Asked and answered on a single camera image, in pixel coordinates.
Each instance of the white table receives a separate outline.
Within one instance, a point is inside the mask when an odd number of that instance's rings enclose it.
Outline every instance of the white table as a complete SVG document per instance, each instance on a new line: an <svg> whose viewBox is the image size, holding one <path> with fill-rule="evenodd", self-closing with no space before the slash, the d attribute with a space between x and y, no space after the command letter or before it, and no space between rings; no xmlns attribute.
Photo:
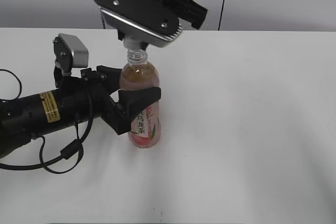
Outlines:
<svg viewBox="0 0 336 224"><path fill-rule="evenodd" d="M0 68L22 79L23 96L54 89L58 33L83 41L91 67L126 62L115 31L3 28ZM0 171L0 222L335 224L335 42L334 33L189 31L150 48L160 143L137 149L97 119L71 173ZM15 96L4 76L0 96ZM45 157L74 134L48 135ZM2 162L38 163L40 145Z"/></svg>

